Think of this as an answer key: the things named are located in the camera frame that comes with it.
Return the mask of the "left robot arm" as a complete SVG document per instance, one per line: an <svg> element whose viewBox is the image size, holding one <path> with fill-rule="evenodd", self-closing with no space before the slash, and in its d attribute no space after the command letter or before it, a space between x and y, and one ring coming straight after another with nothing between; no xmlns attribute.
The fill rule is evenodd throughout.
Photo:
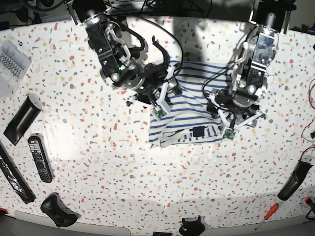
<svg viewBox="0 0 315 236"><path fill-rule="evenodd" d="M242 127L255 127L259 118L266 118L258 103L267 92L267 67L275 58L279 34L287 32L294 10L293 0L254 1L249 18L254 28L233 64L231 82L225 89L203 92L207 111L212 118L221 119L223 140L234 140Z"/></svg>

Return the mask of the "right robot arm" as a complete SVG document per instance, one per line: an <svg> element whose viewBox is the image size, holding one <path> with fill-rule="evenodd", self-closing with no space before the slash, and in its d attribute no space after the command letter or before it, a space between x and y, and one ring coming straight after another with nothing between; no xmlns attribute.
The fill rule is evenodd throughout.
<svg viewBox="0 0 315 236"><path fill-rule="evenodd" d="M181 64L172 65L168 52L153 38L152 44L162 53L161 63L137 62L146 42L126 25L108 16L111 4L102 0L65 1L73 22L84 25L89 46L97 53L102 78L111 79L116 88L130 89L135 95L127 99L130 106L139 102L160 120L171 112L169 91L181 94L176 73Z"/></svg>

